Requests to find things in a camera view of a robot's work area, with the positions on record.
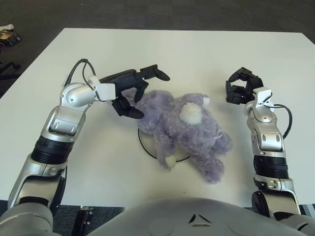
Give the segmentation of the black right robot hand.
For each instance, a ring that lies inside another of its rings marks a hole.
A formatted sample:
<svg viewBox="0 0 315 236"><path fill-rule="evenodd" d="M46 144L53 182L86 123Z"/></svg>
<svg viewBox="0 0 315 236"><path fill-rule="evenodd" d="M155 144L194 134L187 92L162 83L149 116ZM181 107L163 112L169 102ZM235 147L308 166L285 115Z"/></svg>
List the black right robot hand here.
<svg viewBox="0 0 315 236"><path fill-rule="evenodd" d="M242 80L246 82L246 86L232 85L232 82ZM226 102L232 104L247 104L254 100L254 89L263 87L262 80L254 75L250 70L241 67L234 72L225 82Z"/></svg>

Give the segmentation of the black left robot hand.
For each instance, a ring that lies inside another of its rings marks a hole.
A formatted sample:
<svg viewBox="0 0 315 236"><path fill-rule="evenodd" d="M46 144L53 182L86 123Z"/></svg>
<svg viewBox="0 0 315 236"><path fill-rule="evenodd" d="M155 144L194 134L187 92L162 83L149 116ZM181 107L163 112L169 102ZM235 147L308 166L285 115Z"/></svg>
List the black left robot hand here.
<svg viewBox="0 0 315 236"><path fill-rule="evenodd" d="M119 116L125 116L134 119L141 119L144 114L131 106L127 98L122 95L122 92L135 88L134 102L137 103L142 98L145 89L149 85L146 80L151 78L159 78L163 81L169 81L170 77L163 71L158 69L158 66L151 65L140 69L137 72L134 69L126 70L117 74L113 74L100 79L102 84L114 84L116 98L112 100L112 106Z"/></svg>

